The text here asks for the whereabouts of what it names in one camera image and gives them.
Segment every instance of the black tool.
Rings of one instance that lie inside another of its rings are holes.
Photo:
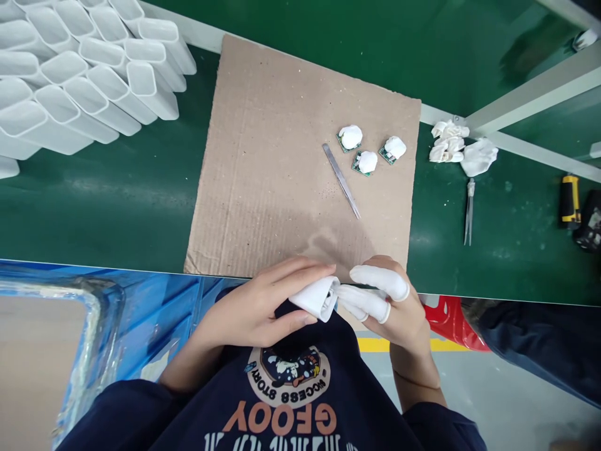
[[[582,209],[582,226],[572,237],[584,251],[601,252],[601,190],[588,193]]]

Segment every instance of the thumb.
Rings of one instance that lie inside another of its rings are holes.
[[[304,310],[296,310],[285,314],[265,326],[263,336],[266,341],[271,343],[270,346],[272,346],[292,332],[296,332],[304,326],[315,324],[316,322],[317,318],[311,315],[311,313],[307,313]]]

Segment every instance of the fingernail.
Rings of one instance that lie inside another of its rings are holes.
[[[304,323],[306,326],[308,326],[309,324],[315,324],[317,322],[317,318],[313,315],[307,315],[305,316],[304,319]]]

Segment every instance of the white plastic tube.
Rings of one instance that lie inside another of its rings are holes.
[[[21,101],[30,100],[32,97],[31,87],[20,78],[0,80],[0,110],[9,108]],[[0,132],[0,155],[3,157],[27,160],[39,149],[40,146],[38,145],[11,138],[4,132]]]
[[[102,144],[109,144],[119,137],[116,130],[81,111],[58,86],[46,86],[36,91],[35,98],[53,120],[75,132]]]
[[[108,0],[108,2],[117,11],[127,28],[138,38],[140,36],[138,23],[144,18],[144,10],[138,0]]]
[[[56,123],[46,110],[32,100],[0,111],[0,128],[11,138],[72,155],[94,141]]]
[[[0,24],[0,51],[28,51],[42,60],[56,53],[42,42],[38,32],[27,21],[15,20]]]
[[[125,136],[132,136],[142,128],[140,122],[109,102],[87,78],[69,80],[64,90],[83,111]]]
[[[37,57],[29,52],[0,52],[0,78],[22,78],[34,86],[46,86]]]
[[[86,10],[75,0],[62,0],[54,5],[54,10],[75,40],[100,37]]]
[[[94,8],[108,6],[108,0],[80,0],[80,3],[88,11],[91,11]]]
[[[196,61],[175,23],[162,19],[144,18],[138,23],[138,30],[142,39],[152,39],[163,43],[183,74],[193,75],[196,73]]]
[[[150,63],[163,76],[172,91],[186,90],[186,79],[179,66],[160,42],[128,39],[125,41],[125,55],[130,61]]]
[[[25,12],[13,0],[0,0],[0,22],[24,19]]]
[[[92,19],[100,36],[106,42],[123,46],[123,42],[132,37],[119,14],[113,8],[101,6],[90,9],[90,19]]]
[[[157,115],[131,93],[127,83],[110,67],[96,66],[86,76],[102,95],[138,122],[148,125],[157,119]]]
[[[0,157],[0,179],[8,179],[19,175],[19,164],[16,160],[7,157]]]
[[[100,39],[86,38],[80,42],[80,56],[94,66],[106,65],[125,78],[127,58],[125,50],[117,44],[111,44]]]
[[[72,78],[84,75],[88,68],[88,64],[74,51],[56,55],[39,67],[48,82],[60,86]]]
[[[24,100],[31,100],[33,90],[20,78],[0,80],[0,110]]]
[[[42,42],[55,52],[77,50],[78,42],[69,34],[54,9],[46,6],[30,9],[27,20],[34,26]]]
[[[51,6],[52,0],[13,0],[17,7],[21,8],[25,13],[39,8],[41,6]]]
[[[176,120],[180,116],[177,99],[175,94],[163,87],[163,83],[157,81],[159,77],[161,74],[149,63],[132,61],[127,64],[131,92],[162,120]]]

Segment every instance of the screwdriver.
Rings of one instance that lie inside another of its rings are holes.
[[[578,177],[567,174],[562,179],[560,192],[560,218],[562,225],[570,230],[580,227],[580,198],[578,196]]]

